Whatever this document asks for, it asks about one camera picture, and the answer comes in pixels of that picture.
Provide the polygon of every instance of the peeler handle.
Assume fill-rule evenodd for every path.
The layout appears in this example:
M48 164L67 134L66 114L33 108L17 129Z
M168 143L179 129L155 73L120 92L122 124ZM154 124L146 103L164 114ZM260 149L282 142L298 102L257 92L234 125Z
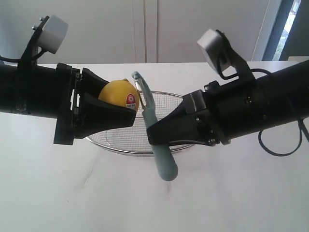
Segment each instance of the peeler handle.
M143 118L146 128L152 126L158 120L154 108L145 108ZM151 145L156 167L160 177L165 181L171 181L178 175L178 167L168 145Z

